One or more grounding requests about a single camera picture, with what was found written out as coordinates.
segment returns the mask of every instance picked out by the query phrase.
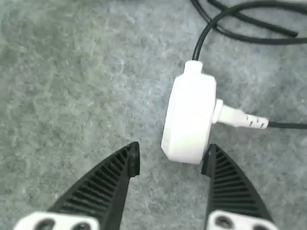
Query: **gray carpet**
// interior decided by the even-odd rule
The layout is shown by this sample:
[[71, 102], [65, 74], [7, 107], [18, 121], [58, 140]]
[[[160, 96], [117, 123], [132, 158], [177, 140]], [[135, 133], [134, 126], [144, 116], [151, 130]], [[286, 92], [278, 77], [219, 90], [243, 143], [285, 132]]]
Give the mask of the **gray carpet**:
[[[247, 13], [307, 35], [302, 15]], [[278, 37], [232, 19], [225, 25]], [[205, 26], [189, 0], [2, 0], [0, 26], [0, 229], [46, 210], [132, 141], [141, 145], [141, 174], [131, 180], [121, 229], [201, 229], [209, 179], [160, 148], [173, 80]], [[200, 59], [226, 104], [307, 122], [306, 45], [249, 45], [212, 32]], [[306, 131], [215, 125], [210, 142], [242, 167], [278, 227], [307, 228]]]

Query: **cable connector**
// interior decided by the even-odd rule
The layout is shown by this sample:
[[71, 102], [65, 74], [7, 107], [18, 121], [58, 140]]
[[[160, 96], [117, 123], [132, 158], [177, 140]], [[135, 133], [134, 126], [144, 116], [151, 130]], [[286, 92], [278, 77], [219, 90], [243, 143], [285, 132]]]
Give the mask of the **cable connector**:
[[233, 127], [257, 129], [265, 129], [269, 124], [269, 120], [266, 117], [246, 114], [240, 109], [224, 105], [223, 101], [220, 99], [216, 100], [212, 122], [220, 122]]

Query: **white device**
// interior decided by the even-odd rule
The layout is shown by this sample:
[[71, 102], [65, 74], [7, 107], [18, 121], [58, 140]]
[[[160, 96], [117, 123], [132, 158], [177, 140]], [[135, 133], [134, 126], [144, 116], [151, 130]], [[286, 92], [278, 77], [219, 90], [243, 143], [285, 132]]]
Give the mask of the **white device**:
[[224, 105], [216, 99], [216, 80], [202, 73], [202, 63], [188, 61], [174, 81], [161, 147], [171, 161], [200, 164], [208, 146], [211, 125], [265, 129], [268, 119]]

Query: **white plug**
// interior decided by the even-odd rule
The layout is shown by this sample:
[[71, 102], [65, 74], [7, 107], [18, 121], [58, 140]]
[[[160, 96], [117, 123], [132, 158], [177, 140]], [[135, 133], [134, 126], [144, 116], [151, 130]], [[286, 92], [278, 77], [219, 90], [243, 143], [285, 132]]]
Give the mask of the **white plug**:
[[247, 115], [216, 99], [216, 80], [202, 74], [202, 63], [188, 61], [174, 81], [161, 147], [171, 161], [200, 164], [212, 123], [264, 129], [268, 119]]

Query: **black cable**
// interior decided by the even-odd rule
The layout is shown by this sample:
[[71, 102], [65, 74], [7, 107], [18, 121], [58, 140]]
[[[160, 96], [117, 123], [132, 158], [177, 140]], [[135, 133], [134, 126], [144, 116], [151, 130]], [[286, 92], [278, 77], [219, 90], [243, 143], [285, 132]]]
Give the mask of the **black cable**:
[[[212, 20], [212, 18], [207, 14], [207, 12], [202, 8], [199, 4], [198, 0], [190, 0], [196, 10], [199, 12], [201, 17], [207, 21], [208, 23]], [[257, 38], [257, 37], [250, 37], [241, 34], [233, 33], [217, 23], [213, 27], [214, 30], [223, 34], [229, 38], [239, 40], [242, 42], [247, 43], [254, 43], [254, 44], [261, 44], [261, 45], [296, 45], [296, 44], [304, 44], [305, 41], [297, 40], [299, 38], [288, 38], [288, 39], [274, 39], [274, 38]]]
[[[193, 60], [198, 60], [202, 44], [208, 35], [209, 31], [213, 29], [217, 23], [226, 16], [237, 13], [241, 10], [252, 9], [252, 8], [280, 8], [284, 10], [290, 10], [295, 12], [306, 12], [307, 8], [302, 8], [302, 6], [298, 6], [295, 3], [288, 2], [279, 2], [274, 0], [262, 0], [262, 1], [254, 1], [254, 2], [245, 2], [239, 5], [228, 8], [227, 10], [222, 11], [217, 16], [215, 16], [202, 31], [197, 44], [195, 46], [195, 51], [193, 55]], [[267, 40], [270, 45], [290, 45], [290, 44], [306, 44], [307, 38], [287, 38], [287, 39], [264, 39]]]
[[[223, 5], [222, 3], [218, 2], [217, 0], [207, 0], [207, 1], [212, 6], [220, 9], [221, 11], [228, 9], [227, 6]], [[279, 27], [279, 26], [274, 25], [274, 24], [266, 23], [266, 22], [263, 22], [261, 20], [255, 19], [255, 18], [248, 17], [248, 16], [246, 16], [242, 13], [236, 13], [232, 16], [234, 16], [237, 19], [244, 21], [246, 23], [265, 28], [265, 29], [271, 30], [273, 32], [276, 32], [276, 33], [279, 33], [279, 34], [282, 34], [282, 35], [286, 35], [286, 36], [289, 36], [289, 37], [297, 37], [297, 35], [298, 35], [298, 33], [295, 32], [295, 31], [288, 30], [288, 29]]]
[[[254, 1], [254, 2], [245, 2], [241, 3], [239, 5], [230, 7], [221, 13], [219, 13], [217, 16], [215, 16], [205, 27], [205, 29], [202, 31], [194, 52], [192, 60], [198, 60], [201, 52], [201, 47], [203, 45], [203, 42], [208, 35], [209, 31], [213, 29], [217, 23], [223, 19], [224, 17], [237, 13], [241, 10], [246, 9], [252, 9], [252, 8], [280, 8], [284, 10], [291, 10], [295, 12], [303, 12], [307, 13], [307, 8], [303, 7], [302, 5], [297, 5], [295, 3], [288, 3], [288, 2], [279, 2], [274, 0], [262, 0], [262, 1]], [[286, 45], [289, 43], [289, 40], [296, 40], [296, 44], [307, 44], [307, 38], [289, 38], [289, 39], [275, 39], [278, 41], [277, 45]], [[307, 124], [299, 124], [299, 123], [279, 123], [279, 122], [269, 122], [268, 127], [275, 127], [275, 128], [292, 128], [292, 129], [307, 129]]]
[[269, 128], [292, 128], [292, 129], [307, 129], [307, 124], [302, 123], [283, 123], [270, 121], [268, 124]]

